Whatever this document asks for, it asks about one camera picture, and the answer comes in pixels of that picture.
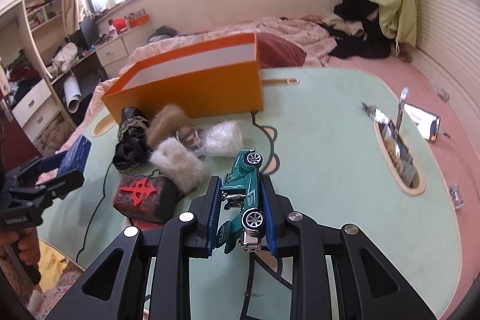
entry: blue gripper pad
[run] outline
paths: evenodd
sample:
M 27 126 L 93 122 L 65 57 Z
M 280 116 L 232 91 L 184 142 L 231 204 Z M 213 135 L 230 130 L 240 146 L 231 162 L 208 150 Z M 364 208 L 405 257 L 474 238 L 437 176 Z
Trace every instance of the blue gripper pad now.
M 213 249 L 215 248 L 215 241 L 217 240 L 218 221 L 220 219 L 220 210 L 222 207 L 222 187 L 221 179 L 218 180 L 217 187 L 215 189 L 214 198 L 212 200 L 212 208 L 210 215 L 208 216 L 207 224 L 207 243 L 206 249 L 208 256 L 212 256 Z
M 58 167 L 57 176 L 62 176 L 73 170 L 78 170 L 83 173 L 91 146 L 92 142 L 81 135 L 63 157 Z
M 275 222 L 272 215 L 272 209 L 268 202 L 267 192 L 263 181 L 260 181 L 260 188 L 262 190 L 262 212 L 265 216 L 265 239 L 267 240 L 267 247 L 273 257 L 277 255 L 277 241 L 275 240 Z

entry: silver screw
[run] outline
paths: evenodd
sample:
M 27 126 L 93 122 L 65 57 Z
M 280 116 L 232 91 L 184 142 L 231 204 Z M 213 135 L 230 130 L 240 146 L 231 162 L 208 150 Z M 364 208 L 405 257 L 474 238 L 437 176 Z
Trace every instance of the silver screw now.
M 136 226 L 128 226 L 123 230 L 123 234 L 128 238 L 134 237 L 138 233 L 138 228 Z
M 300 221 L 303 218 L 303 214 L 299 211 L 293 211 L 289 213 L 289 219 L 291 221 Z
M 359 232 L 359 228 L 354 224 L 347 224 L 344 229 L 349 235 L 356 235 Z
M 194 214 L 190 213 L 189 211 L 183 212 L 180 216 L 178 216 L 180 221 L 183 221 L 184 223 L 193 220 L 194 217 Z

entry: human hand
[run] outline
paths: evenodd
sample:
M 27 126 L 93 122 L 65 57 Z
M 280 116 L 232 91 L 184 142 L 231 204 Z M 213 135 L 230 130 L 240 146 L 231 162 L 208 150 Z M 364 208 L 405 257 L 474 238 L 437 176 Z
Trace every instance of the human hand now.
M 15 243 L 18 240 L 18 249 L 20 253 L 18 257 L 27 266 L 37 264 L 40 260 L 40 246 L 38 243 L 37 229 L 24 229 L 25 236 L 19 239 L 17 232 L 0 232 L 0 257 L 6 257 L 4 245 Z

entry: toy car wheel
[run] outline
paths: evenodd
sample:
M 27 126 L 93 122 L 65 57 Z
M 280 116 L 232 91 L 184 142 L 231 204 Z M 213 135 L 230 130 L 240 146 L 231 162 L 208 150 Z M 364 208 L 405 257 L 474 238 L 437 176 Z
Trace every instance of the toy car wheel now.
M 242 225 L 247 231 L 258 233 L 263 227 L 263 214 L 256 210 L 246 212 L 242 217 Z
M 249 152 L 245 156 L 245 163 L 249 166 L 260 168 L 262 166 L 262 156 L 258 152 Z

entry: dark red door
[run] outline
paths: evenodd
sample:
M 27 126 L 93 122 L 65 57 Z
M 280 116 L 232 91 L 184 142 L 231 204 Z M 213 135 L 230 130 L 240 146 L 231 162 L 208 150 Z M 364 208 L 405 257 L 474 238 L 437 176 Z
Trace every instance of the dark red door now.
M 3 94 L 0 92 L 0 100 L 3 100 Z M 0 105 L 2 123 L 3 123 L 3 141 L 1 152 L 3 156 L 3 165 L 8 172 L 27 160 L 40 156 L 37 148 L 28 139 L 22 127 L 15 120 L 13 115 L 4 112 L 5 105 Z

